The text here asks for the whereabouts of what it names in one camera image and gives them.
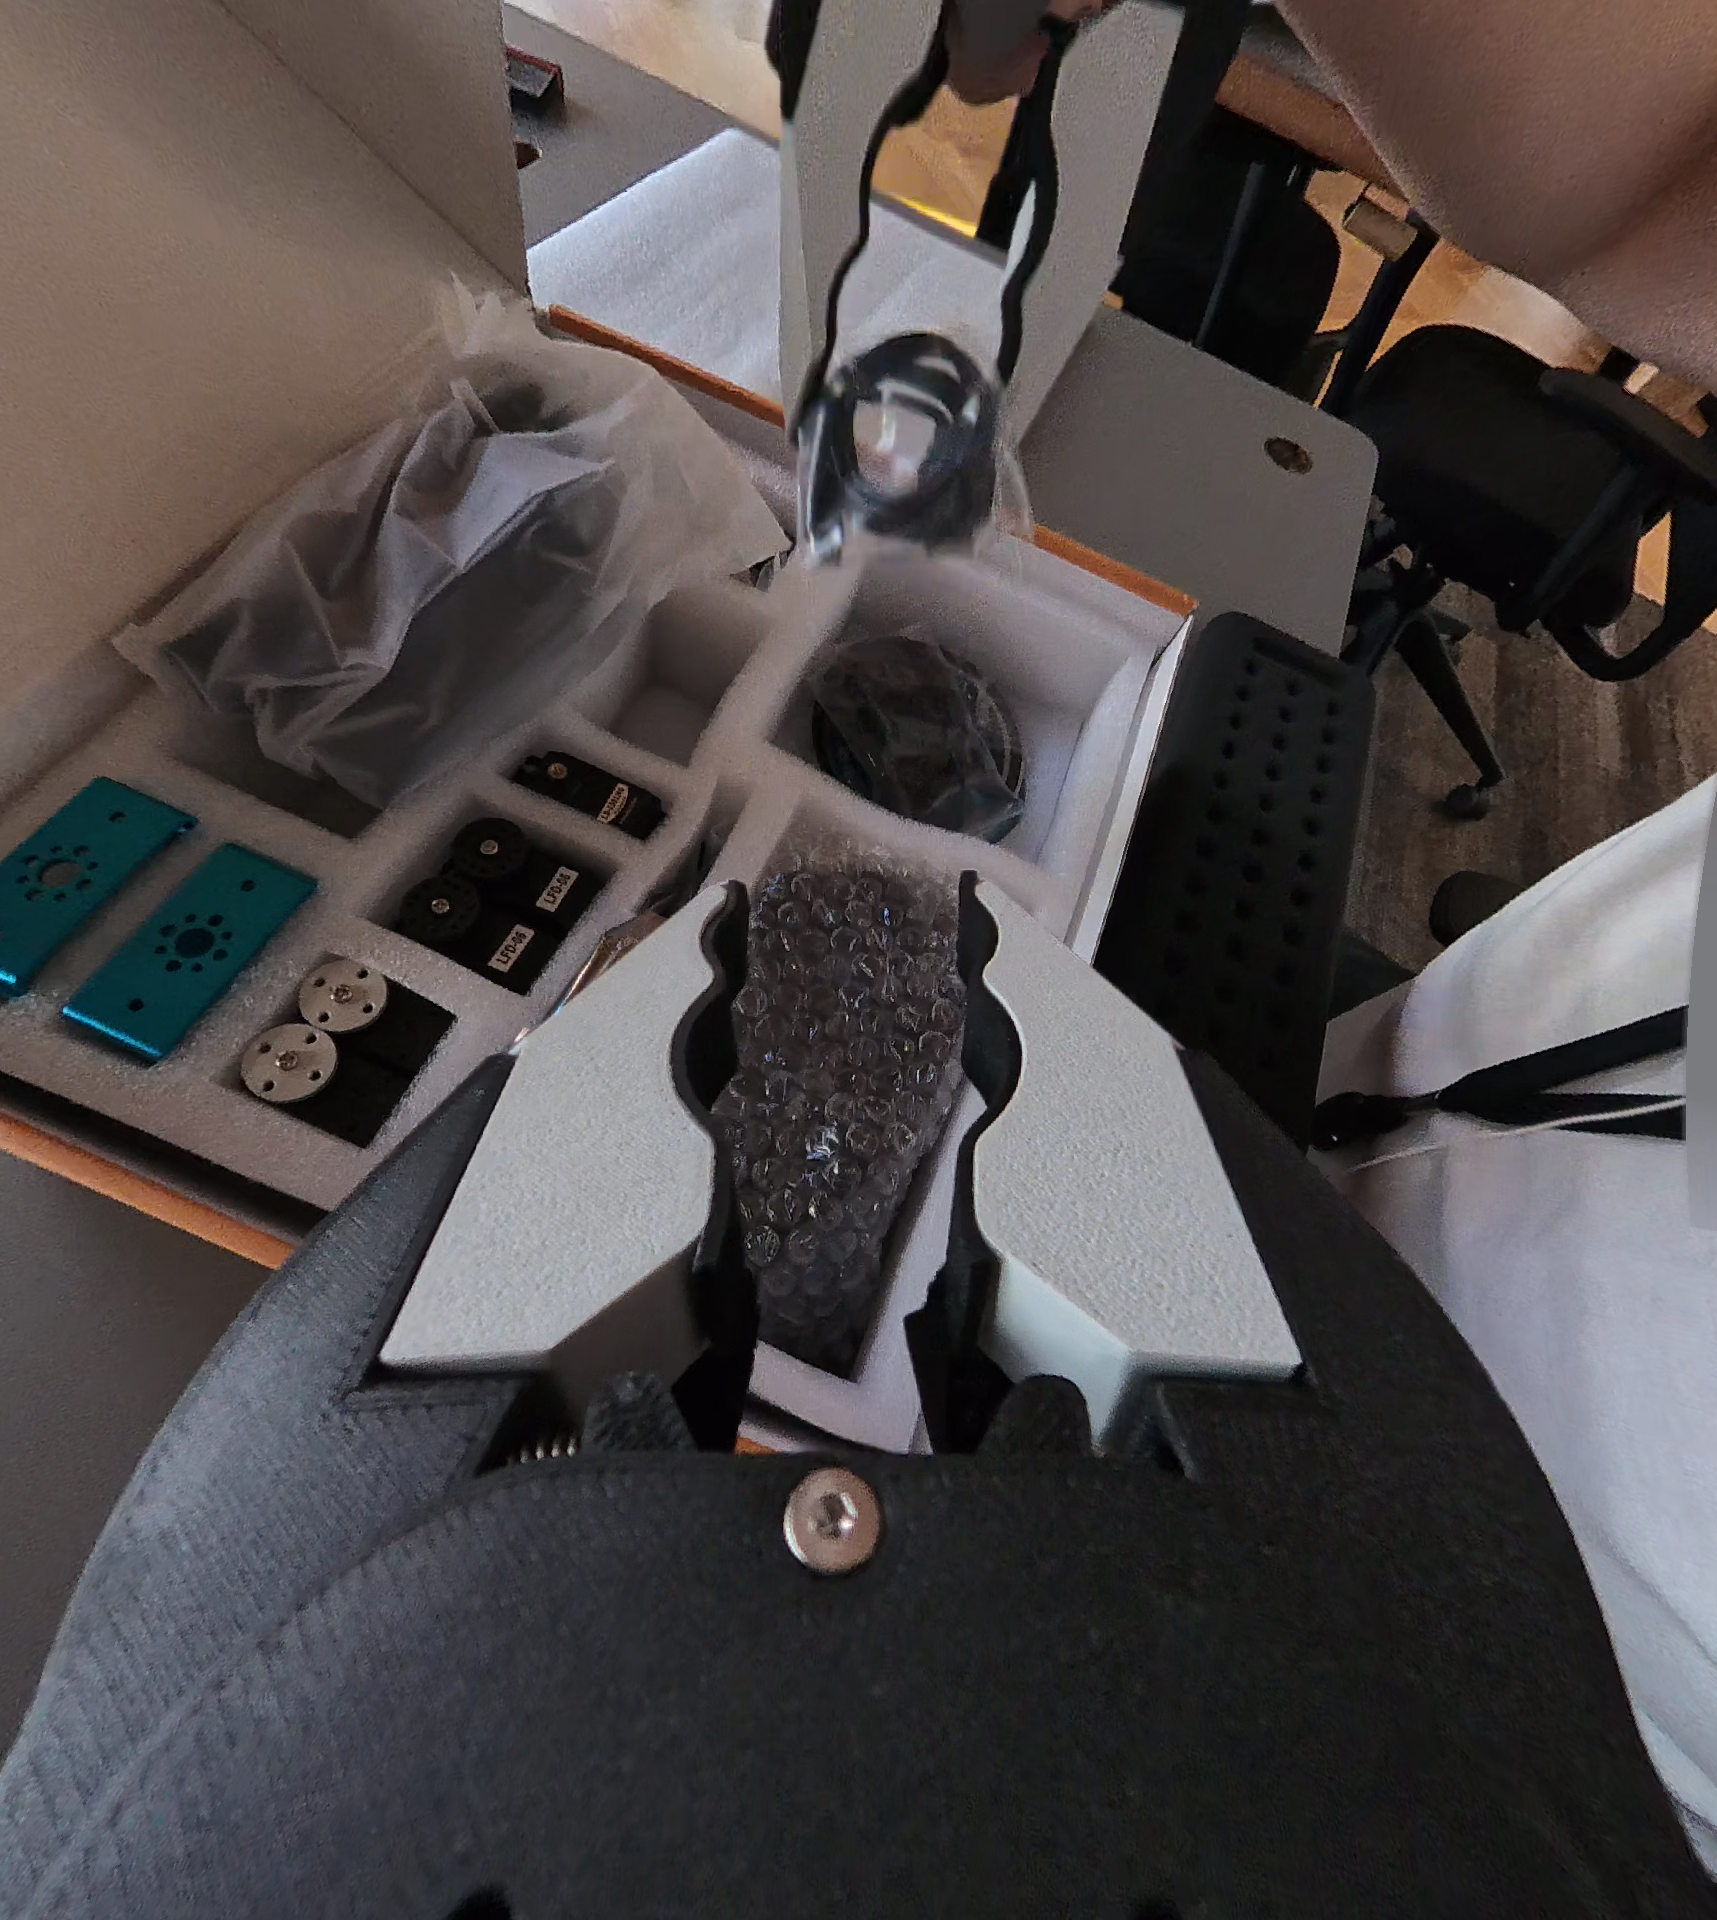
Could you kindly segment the orange cardboard box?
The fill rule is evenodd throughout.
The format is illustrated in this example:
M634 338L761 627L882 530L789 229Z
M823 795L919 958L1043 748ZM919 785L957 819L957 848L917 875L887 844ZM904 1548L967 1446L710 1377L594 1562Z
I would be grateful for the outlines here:
M86 663L158 689L117 633L442 369L457 288L530 309L491 7L427 55L457 88L449 147L397 156L347 94L377 76L355 16L295 9L298 52L260 9L0 5L0 744L36 772L77 744ZM667 381L772 511L748 408ZM198 1168L237 1221L321 1212L4 1078L155 1185Z

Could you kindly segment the teal rectangular metal plate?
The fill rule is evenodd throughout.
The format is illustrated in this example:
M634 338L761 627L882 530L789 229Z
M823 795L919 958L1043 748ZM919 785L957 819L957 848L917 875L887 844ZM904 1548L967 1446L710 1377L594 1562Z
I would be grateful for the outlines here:
M198 819L123 780L78 788L0 861L0 1000L36 977Z
M78 984L61 1021L144 1065L162 1062L316 886L311 875L224 843Z

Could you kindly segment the white foam sheet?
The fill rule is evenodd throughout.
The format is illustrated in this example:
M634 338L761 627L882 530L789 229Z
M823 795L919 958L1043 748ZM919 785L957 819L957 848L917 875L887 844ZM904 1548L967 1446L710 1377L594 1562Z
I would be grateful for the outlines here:
M790 155L729 130L669 163L528 252L535 301L781 402L781 222ZM934 332L992 372L1006 268L998 256L871 204L831 367L874 345Z

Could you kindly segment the person's right hand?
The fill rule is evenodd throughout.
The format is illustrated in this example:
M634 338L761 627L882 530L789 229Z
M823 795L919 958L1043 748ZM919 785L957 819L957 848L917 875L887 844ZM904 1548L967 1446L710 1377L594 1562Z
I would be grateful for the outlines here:
M1107 9L1107 3L948 3L946 87L974 106L1020 96L1058 40Z

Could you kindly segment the black office chair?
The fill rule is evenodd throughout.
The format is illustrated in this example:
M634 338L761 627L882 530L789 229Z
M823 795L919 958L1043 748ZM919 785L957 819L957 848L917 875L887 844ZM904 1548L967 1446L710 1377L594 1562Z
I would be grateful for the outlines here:
M1485 599L1506 634L1541 628L1597 684L1652 674L1717 611L1717 397L1700 411L1694 435L1621 382L1467 327L1410 332L1350 389L1379 464L1342 658L1405 661L1475 762L1449 819L1485 819L1505 772L1441 592Z
M1341 240L1306 200L1322 163L1214 106L1194 119L1168 84L1119 242L1111 299L1183 345L1312 401Z

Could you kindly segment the silver disc servo horns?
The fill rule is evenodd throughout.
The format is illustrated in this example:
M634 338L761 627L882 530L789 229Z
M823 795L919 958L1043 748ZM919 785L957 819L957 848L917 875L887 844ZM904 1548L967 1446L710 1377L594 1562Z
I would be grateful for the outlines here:
M238 1074L250 1099L357 1149L378 1139L410 1087L410 1077L391 1065L368 1030L337 1035L307 1021L255 1035Z

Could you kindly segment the black servo with silver disc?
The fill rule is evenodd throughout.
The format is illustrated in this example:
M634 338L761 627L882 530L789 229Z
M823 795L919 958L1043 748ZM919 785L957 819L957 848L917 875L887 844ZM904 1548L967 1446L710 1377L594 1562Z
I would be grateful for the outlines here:
M455 1027L438 1003L355 956L326 956L297 984L295 1008L335 1043L343 1065L410 1084Z

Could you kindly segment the black perforated panel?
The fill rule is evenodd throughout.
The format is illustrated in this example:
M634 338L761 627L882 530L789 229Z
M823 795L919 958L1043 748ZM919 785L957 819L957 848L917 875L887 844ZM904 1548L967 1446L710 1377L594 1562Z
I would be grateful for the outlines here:
M1187 636L1094 961L1299 1147L1374 716L1368 677L1250 614Z

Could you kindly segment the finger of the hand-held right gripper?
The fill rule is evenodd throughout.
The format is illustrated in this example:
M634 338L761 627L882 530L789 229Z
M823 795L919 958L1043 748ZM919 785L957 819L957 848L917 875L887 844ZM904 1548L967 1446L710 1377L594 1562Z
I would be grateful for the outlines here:
M1086 23L1046 65L1026 106L1043 112L1023 155L1000 284L1000 420L1018 445L1111 292L1140 167L1184 13L1126 3Z
M915 123L946 68L940 3L776 3L779 394L800 435L837 342L847 274L871 236L887 133Z

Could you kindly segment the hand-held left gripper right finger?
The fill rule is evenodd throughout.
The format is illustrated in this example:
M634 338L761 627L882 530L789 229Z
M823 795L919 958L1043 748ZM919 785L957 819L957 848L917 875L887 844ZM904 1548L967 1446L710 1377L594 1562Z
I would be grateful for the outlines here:
M933 1445L976 1448L1020 1380L1107 1442L1149 1382L1282 1382L1303 1354L1177 1043L967 873L957 1157L933 1282Z

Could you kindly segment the bubble wrap bundle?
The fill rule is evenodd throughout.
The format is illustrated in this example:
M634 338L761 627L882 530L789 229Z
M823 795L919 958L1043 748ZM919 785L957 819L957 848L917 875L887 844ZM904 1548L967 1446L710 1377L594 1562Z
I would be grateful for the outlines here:
M887 1244L962 1083L958 891L882 848L799 836L750 891L713 1108L761 1338L848 1378Z

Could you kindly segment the white plastic pouch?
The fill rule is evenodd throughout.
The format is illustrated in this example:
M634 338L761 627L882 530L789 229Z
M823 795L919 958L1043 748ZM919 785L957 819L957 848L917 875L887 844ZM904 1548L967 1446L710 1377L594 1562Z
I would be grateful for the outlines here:
M497 747L669 594L779 558L747 467L642 362L452 292L447 360L111 644L377 808Z

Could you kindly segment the clear zip bag of cables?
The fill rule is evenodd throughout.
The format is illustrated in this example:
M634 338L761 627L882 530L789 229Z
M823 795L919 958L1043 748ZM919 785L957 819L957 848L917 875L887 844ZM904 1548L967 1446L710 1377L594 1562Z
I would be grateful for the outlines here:
M903 332L823 381L797 441L804 564L962 558L1035 533L1004 384L953 338Z

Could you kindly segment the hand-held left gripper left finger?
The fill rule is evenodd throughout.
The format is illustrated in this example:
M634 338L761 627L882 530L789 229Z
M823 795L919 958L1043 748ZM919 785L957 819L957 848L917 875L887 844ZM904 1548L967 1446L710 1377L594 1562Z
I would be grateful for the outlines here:
M756 1353L713 1108L737 1070L748 893L716 880L521 1041L380 1364L535 1380L574 1428L654 1377L735 1448Z

